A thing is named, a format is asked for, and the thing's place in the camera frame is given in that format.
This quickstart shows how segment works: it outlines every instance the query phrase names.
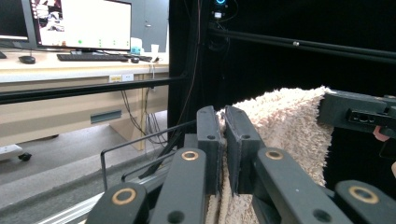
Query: gray floor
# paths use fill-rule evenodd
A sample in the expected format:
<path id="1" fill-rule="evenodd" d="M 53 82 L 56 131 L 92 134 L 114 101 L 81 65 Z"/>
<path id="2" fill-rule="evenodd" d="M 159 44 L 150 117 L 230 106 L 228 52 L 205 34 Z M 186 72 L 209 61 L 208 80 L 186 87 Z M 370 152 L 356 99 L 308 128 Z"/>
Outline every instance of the gray floor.
<path id="1" fill-rule="evenodd" d="M 165 129 L 166 111 L 156 117 Z M 103 192 L 100 152 L 125 142 L 110 126 L 101 125 L 19 144 L 33 156 L 0 161 L 0 222 L 35 223 Z M 153 160 L 161 148 L 147 141 L 144 150 L 129 145 L 108 152 L 109 186 Z"/>

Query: black backdrop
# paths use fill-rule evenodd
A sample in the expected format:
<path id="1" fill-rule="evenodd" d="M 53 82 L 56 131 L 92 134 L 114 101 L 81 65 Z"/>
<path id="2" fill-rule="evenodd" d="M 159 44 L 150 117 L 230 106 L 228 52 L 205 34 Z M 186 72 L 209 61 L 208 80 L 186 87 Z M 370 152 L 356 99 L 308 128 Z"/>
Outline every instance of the black backdrop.
<path id="1" fill-rule="evenodd" d="M 170 76 L 183 74 L 191 82 L 170 87 L 169 126 L 180 120 L 195 119 L 196 110 L 203 106 L 213 105 L 220 109 L 283 87 L 312 89 L 327 86 L 376 96 L 396 95 L 395 63 L 208 34 L 213 2 L 170 1 Z M 236 2 L 228 0 L 229 8 L 224 19 L 230 20 L 214 23 L 220 30 L 396 52 L 395 1 Z M 198 3 L 202 5 L 200 13 L 197 12 Z M 198 54 L 191 50 L 194 48 L 199 49 Z M 190 100 L 184 106 L 192 82 Z M 340 180 L 358 179 L 377 186 L 396 199 L 396 179 L 390 171 L 393 161 L 378 157 L 381 143 L 369 133 L 340 129 L 334 131 L 332 139 L 325 169 L 330 189 Z"/>

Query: desk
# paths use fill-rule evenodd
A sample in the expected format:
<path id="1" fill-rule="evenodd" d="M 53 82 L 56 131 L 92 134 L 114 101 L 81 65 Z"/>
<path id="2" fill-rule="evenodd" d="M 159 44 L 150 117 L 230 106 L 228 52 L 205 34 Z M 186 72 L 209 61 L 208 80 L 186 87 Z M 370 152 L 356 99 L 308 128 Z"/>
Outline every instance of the desk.
<path id="1" fill-rule="evenodd" d="M 108 82 L 112 75 L 134 75 L 134 80 L 168 76 L 168 61 L 158 63 L 60 62 L 56 53 L 34 52 L 35 64 L 23 64 L 18 57 L 29 51 L 7 52 L 0 60 L 0 91 L 22 91 L 72 87 Z M 148 113 L 167 108 L 167 86 L 148 95 Z M 146 89 L 126 91 L 134 118 L 145 127 L 143 106 Z M 92 123 L 91 115 L 121 111 L 120 118 Z M 129 119 L 121 92 L 0 105 L 0 147 L 109 123 L 126 140 L 142 136 Z"/>

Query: fluffy fabric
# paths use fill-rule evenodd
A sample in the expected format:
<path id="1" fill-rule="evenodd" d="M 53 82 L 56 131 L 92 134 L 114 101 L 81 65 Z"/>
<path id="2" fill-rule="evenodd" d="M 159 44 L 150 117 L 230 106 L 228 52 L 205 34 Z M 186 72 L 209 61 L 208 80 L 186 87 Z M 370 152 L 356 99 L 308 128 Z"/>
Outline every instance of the fluffy fabric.
<path id="1" fill-rule="evenodd" d="M 319 102 L 328 91 L 331 90 L 324 87 L 309 91 L 281 89 L 233 106 L 247 113 L 265 145 L 288 151 L 317 184 L 324 186 L 323 167 L 332 127 L 317 123 L 317 117 Z M 220 116 L 219 123 L 224 131 Z M 206 223 L 259 223 L 251 195 L 232 196 L 226 158 L 223 164 L 221 198 L 212 197 L 208 207 L 211 210 L 208 214 L 219 211 L 219 220 L 211 222 L 214 218 L 209 218 L 211 221 L 207 219 Z"/>

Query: circular metal insert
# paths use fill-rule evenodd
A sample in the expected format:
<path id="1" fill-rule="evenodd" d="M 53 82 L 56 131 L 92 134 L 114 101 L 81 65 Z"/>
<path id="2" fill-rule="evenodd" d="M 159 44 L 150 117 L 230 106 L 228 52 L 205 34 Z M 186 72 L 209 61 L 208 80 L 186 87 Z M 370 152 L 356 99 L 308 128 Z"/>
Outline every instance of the circular metal insert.
<path id="1" fill-rule="evenodd" d="M 378 203 L 379 199 L 376 194 L 367 188 L 352 186 L 349 188 L 349 193 L 356 199 L 364 203 Z"/>
<path id="2" fill-rule="evenodd" d="M 119 196 L 122 193 L 130 193 L 130 196 L 127 199 L 120 200 Z M 136 197 L 136 191 L 134 191 L 134 189 L 120 189 L 113 195 L 111 201 L 116 205 L 125 205 L 133 201 L 135 197 Z"/>
<path id="3" fill-rule="evenodd" d="M 282 160 L 283 154 L 278 151 L 267 151 L 265 152 L 265 156 L 267 156 L 271 160 Z"/>
<path id="4" fill-rule="evenodd" d="M 185 151 L 181 154 L 181 158 L 186 161 L 195 161 L 196 159 L 198 159 L 198 153 L 194 151 Z"/>

